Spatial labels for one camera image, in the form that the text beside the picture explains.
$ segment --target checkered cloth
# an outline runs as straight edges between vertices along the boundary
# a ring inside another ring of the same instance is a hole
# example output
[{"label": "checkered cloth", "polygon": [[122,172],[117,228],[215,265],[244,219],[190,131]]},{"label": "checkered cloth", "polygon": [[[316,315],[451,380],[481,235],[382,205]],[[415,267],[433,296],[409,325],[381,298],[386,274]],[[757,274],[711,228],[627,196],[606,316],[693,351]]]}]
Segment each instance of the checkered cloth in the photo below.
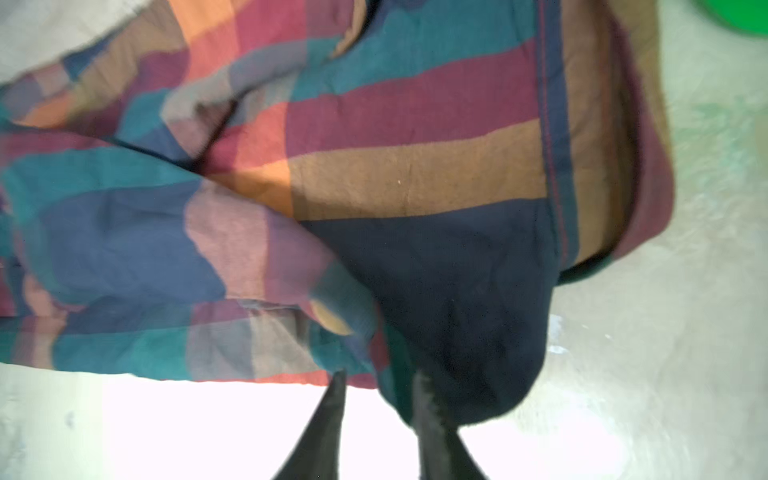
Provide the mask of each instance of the checkered cloth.
[{"label": "checkered cloth", "polygon": [[670,217],[641,3],[156,0],[0,91],[0,361],[508,411]]}]

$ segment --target garment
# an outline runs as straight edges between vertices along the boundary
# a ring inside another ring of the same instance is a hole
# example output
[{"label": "garment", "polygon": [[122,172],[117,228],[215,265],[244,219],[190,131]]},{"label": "garment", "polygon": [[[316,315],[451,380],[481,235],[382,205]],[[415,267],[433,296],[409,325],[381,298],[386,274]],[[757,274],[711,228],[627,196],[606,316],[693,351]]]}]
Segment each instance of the garment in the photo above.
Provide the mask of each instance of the garment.
[{"label": "garment", "polygon": [[654,5],[612,6],[156,0],[4,86],[0,361],[508,411],[558,281],[670,218]]}]

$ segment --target green object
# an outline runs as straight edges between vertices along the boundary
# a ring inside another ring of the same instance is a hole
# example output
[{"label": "green object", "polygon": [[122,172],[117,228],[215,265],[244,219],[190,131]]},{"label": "green object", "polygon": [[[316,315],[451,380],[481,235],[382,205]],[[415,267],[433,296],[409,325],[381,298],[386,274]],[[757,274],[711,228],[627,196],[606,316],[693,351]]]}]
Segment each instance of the green object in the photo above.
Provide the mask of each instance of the green object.
[{"label": "green object", "polygon": [[701,1],[728,25],[758,35],[768,35],[768,0]]}]

